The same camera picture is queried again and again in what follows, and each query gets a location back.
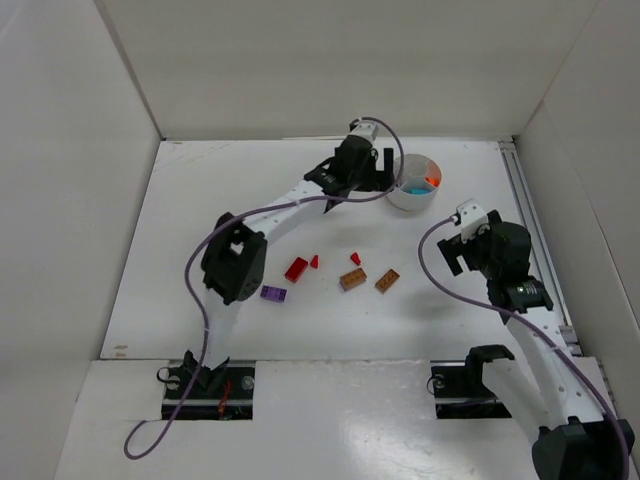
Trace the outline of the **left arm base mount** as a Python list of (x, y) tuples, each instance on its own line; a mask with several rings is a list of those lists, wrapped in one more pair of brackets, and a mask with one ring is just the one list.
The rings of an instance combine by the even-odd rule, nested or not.
[[(180, 364), (169, 364), (156, 372), (164, 386), (161, 417), (169, 420), (186, 392), (197, 359), (187, 351)], [(256, 363), (226, 359), (212, 370), (202, 367), (176, 420), (245, 421), (253, 418)]]

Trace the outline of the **orange round lego dish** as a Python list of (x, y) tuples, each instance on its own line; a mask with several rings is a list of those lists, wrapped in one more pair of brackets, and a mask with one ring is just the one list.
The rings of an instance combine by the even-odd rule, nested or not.
[(441, 184), (442, 175), (440, 171), (429, 171), (425, 176), (425, 181), (428, 182), (434, 188), (438, 188)]

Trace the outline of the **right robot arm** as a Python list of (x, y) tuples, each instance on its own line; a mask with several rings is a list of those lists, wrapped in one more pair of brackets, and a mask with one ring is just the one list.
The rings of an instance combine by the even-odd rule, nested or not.
[(522, 225), (470, 200), (449, 223), (458, 233), (438, 248), (453, 275), (464, 269), (486, 280), (484, 307), (498, 313), (519, 345), (472, 348), (465, 374), (497, 397), (531, 445), (541, 479), (627, 479), (635, 435), (582, 373), (555, 319), (544, 283), (530, 272), (532, 241)]

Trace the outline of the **long teal lego brick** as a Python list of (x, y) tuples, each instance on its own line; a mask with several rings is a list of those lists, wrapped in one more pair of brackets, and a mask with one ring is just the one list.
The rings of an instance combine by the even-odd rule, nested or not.
[(407, 188), (403, 189), (403, 191), (409, 195), (420, 196), (420, 195), (429, 195), (431, 193), (436, 192), (436, 188)]

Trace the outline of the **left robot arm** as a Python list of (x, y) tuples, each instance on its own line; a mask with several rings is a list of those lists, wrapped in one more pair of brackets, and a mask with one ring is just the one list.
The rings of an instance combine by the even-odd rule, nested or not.
[(203, 343), (185, 353), (193, 383), (209, 392), (222, 382), (228, 342), (240, 303), (263, 283), (269, 246), (341, 203), (366, 203), (388, 194), (394, 178), (378, 180), (377, 126), (364, 122), (346, 135), (332, 157), (271, 204), (221, 216), (185, 267), (185, 283), (203, 316)]

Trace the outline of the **red rectangular lego brick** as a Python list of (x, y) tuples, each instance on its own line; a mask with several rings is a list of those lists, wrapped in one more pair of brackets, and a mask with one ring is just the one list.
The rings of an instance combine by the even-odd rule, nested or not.
[(304, 274), (309, 266), (309, 262), (302, 258), (297, 257), (284, 273), (284, 278), (289, 282), (296, 283)]

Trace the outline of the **purple lego brick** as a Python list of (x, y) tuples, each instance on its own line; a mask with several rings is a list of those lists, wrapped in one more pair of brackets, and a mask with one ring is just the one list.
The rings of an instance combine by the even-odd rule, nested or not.
[(260, 297), (264, 300), (284, 303), (288, 291), (285, 288), (263, 285), (260, 291)]

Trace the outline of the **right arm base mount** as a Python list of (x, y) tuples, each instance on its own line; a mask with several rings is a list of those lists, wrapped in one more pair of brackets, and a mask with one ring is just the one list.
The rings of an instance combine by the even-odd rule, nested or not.
[(514, 360), (503, 345), (469, 350), (464, 360), (432, 360), (426, 389), (435, 400), (438, 420), (507, 419), (508, 409), (482, 381), (483, 367), (494, 360)]

